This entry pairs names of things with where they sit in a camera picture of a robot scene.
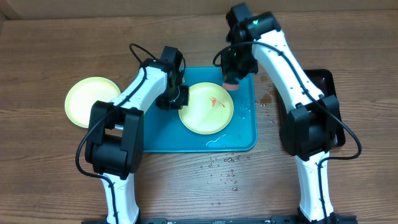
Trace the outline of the orange and dark sponge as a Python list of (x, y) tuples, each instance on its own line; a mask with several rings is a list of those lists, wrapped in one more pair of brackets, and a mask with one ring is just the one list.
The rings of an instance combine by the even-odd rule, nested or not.
[(236, 91), (239, 89), (240, 84), (236, 79), (226, 79), (223, 82), (222, 87), (228, 91)]

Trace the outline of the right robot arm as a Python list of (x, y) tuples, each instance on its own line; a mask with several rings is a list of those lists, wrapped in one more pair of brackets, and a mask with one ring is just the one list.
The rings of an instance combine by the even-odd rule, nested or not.
[(286, 116), (279, 136), (294, 157), (300, 184), (300, 220), (338, 223), (330, 202), (327, 157), (338, 129), (336, 96), (316, 87), (291, 52), (285, 34), (271, 12), (254, 16), (245, 3), (226, 14), (230, 46), (218, 53), (223, 88), (232, 90), (261, 65), (273, 81)]

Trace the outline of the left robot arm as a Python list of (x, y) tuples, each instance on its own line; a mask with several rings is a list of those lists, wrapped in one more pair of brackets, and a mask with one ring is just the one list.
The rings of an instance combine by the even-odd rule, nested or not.
[(123, 93), (91, 107), (75, 164), (83, 175), (103, 183), (108, 215), (102, 223), (140, 222), (134, 173), (144, 153), (144, 115), (152, 104), (166, 111), (188, 105), (185, 68), (183, 54), (166, 46), (159, 58), (150, 55), (139, 61), (139, 71)]

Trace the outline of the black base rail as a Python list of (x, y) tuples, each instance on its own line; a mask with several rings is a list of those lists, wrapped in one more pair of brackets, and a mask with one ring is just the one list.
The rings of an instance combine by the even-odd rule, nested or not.
[[(82, 224), (105, 224), (106, 220), (82, 221)], [(305, 223), (296, 215), (273, 215), (270, 218), (234, 218), (234, 219), (190, 219), (167, 220), (166, 218), (138, 219), (141, 224), (299, 224)], [(332, 215), (328, 223), (358, 224), (355, 216)]]

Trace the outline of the yellow-green plate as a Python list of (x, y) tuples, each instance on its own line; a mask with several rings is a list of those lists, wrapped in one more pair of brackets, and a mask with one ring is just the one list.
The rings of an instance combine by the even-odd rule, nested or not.
[(72, 86), (65, 98), (68, 119), (81, 128), (88, 128), (91, 107), (97, 101), (109, 102), (121, 94), (118, 86), (103, 77), (89, 77)]
[(197, 134), (214, 134), (232, 120), (234, 103), (220, 85), (202, 82), (189, 88), (188, 105), (178, 111), (181, 122)]

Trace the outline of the black rectangular tray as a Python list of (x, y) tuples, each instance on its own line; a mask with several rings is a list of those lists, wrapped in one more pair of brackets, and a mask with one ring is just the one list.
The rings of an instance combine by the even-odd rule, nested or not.
[[(332, 73), (327, 69), (313, 69), (313, 70), (304, 70), (306, 76), (309, 80), (319, 88), (325, 97), (330, 95), (336, 95), (335, 84), (333, 81)], [(287, 119), (287, 112), (285, 110), (285, 105), (282, 100), (281, 95), (277, 91), (277, 104), (278, 104), (278, 111), (279, 111), (279, 124), (280, 126), (283, 125), (283, 122)], [(344, 129), (341, 126), (338, 126), (336, 129), (335, 138), (333, 140), (332, 147), (341, 147), (345, 144), (346, 138)]]

